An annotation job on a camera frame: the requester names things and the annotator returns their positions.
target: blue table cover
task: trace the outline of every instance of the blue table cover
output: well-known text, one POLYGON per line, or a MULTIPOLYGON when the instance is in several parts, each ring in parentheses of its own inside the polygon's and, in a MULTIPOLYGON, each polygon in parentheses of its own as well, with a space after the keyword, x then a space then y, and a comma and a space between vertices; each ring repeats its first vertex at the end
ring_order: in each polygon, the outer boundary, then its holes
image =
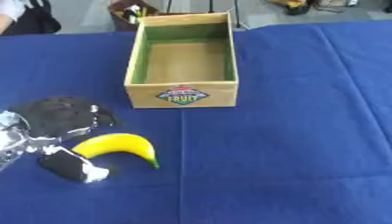
POLYGON ((162 168, 114 153, 91 185, 24 155, 0 172, 0 223, 392 223, 392 22, 234 34, 237 107, 133 109, 133 33, 0 37, 0 109, 75 95, 112 109, 162 168))

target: fruit label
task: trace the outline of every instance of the fruit label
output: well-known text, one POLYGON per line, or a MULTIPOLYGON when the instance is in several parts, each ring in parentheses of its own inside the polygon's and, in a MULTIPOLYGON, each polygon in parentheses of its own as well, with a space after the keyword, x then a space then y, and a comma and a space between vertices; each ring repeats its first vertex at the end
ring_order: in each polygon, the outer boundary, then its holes
POLYGON ((186 105, 208 97, 208 94, 188 86, 171 87, 168 90, 156 95, 157 98, 174 102, 179 105, 186 105))

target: wooden box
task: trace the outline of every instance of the wooden box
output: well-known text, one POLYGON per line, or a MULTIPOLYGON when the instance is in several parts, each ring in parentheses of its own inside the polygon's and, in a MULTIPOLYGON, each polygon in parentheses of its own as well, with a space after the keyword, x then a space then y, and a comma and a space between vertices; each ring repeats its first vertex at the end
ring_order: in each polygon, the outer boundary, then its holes
POLYGON ((229 15, 142 18, 124 85, 134 108, 234 106, 238 75, 229 15))

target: yellow banana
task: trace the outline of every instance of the yellow banana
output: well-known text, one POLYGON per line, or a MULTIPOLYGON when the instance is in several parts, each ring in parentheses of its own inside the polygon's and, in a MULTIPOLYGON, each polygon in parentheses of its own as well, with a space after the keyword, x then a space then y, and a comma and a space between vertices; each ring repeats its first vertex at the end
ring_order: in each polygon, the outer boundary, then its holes
POLYGON ((159 168, 152 144, 142 136, 132 134, 115 133, 92 137, 73 147, 73 151, 85 158, 93 158, 110 152, 126 151, 146 159, 156 169, 159 168))

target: chair leg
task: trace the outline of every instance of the chair leg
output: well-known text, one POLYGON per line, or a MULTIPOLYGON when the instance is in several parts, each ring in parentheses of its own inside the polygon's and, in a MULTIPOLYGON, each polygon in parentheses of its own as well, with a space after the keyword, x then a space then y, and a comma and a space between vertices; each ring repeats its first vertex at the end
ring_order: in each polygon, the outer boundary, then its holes
POLYGON ((238 0, 234 0, 234 7, 235 7, 235 19, 236 21, 236 27, 241 28, 241 23, 240 23, 240 9, 238 7, 238 0))

